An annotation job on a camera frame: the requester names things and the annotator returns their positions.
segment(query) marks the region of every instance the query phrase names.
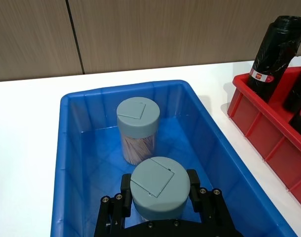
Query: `bolt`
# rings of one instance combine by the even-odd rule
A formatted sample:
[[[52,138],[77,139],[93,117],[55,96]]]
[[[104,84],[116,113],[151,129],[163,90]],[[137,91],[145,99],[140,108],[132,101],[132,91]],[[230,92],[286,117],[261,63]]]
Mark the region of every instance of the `bolt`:
[[[217,189],[215,189],[213,192],[215,195],[219,195],[221,193],[220,190],[217,190]]]
[[[147,227],[148,227],[148,228],[153,228],[153,226],[154,226],[154,224],[153,224],[152,222],[149,222],[149,223],[147,224]]]
[[[102,202],[108,202],[109,201],[109,198],[107,198],[107,197],[104,197],[103,199],[102,199]]]
[[[121,198],[122,198],[122,195],[121,194],[118,194],[118,195],[116,195],[116,197],[115,197],[117,200],[120,200]]]

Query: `white table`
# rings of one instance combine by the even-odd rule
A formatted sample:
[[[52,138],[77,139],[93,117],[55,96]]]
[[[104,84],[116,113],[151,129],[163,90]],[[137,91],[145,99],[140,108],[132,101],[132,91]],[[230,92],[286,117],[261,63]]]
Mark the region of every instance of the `white table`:
[[[48,237],[60,99],[106,86],[187,81],[272,202],[301,237],[301,206],[226,114],[235,75],[252,61],[0,82],[0,237]],[[301,66],[301,57],[291,66]]]

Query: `jar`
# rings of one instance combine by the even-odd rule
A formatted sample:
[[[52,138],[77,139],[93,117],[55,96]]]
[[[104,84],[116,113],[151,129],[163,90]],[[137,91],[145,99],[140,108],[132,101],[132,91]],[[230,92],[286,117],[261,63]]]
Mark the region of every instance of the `jar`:
[[[186,205],[190,179],[175,160],[152,157],[134,169],[130,188],[134,206],[145,220],[176,219]]]
[[[116,115],[125,160],[137,165],[153,157],[159,106],[148,98],[132,97],[119,104]]]

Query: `gray plastic lid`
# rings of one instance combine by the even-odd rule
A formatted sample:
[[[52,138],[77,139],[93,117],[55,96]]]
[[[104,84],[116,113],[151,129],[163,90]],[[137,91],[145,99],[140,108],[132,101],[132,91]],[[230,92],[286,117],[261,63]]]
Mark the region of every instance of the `gray plastic lid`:
[[[131,138],[145,138],[158,130],[158,105],[144,97],[123,100],[116,109],[117,125],[121,133]]]
[[[173,159],[152,157],[135,168],[130,187],[135,208],[145,219],[175,219],[186,204],[190,179]]]

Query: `red plastic crate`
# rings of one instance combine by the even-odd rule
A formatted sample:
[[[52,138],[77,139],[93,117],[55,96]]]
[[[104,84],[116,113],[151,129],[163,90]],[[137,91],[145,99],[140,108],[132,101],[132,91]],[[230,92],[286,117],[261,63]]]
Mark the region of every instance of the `red plastic crate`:
[[[289,125],[294,114],[283,108],[300,71],[286,70],[268,104],[247,86],[248,74],[235,76],[227,113],[301,203],[301,135]]]

